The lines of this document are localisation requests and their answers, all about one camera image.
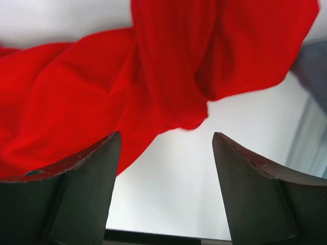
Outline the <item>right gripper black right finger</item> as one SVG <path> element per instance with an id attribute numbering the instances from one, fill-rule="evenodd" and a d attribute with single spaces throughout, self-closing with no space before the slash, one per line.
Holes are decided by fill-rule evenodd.
<path id="1" fill-rule="evenodd" d="M 233 244 L 326 244 L 326 179 L 287 168 L 215 133 Z"/>

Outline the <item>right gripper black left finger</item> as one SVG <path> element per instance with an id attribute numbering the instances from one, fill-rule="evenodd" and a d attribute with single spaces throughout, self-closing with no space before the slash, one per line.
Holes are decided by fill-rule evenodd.
<path id="1" fill-rule="evenodd" d="M 102 244 L 121 153 L 115 132 L 23 176 L 1 178 L 1 244 Z"/>

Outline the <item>red t shirt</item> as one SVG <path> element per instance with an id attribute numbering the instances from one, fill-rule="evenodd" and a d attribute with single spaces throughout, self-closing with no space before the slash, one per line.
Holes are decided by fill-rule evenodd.
<path id="1" fill-rule="evenodd" d="M 1 47 L 1 177 L 122 135 L 118 171 L 207 103 L 281 83 L 318 1 L 132 1 L 133 26 L 77 42 Z"/>

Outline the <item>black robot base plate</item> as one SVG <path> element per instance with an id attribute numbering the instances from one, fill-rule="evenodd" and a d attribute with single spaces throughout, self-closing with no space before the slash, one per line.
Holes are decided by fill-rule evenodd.
<path id="1" fill-rule="evenodd" d="M 152 234 L 144 232 L 105 230 L 103 244 L 108 245 L 132 245 L 132 244 L 154 244 L 154 245 L 210 245 L 210 244 L 232 244 L 229 240 L 218 240 L 208 238 L 194 238 L 176 235 Z"/>

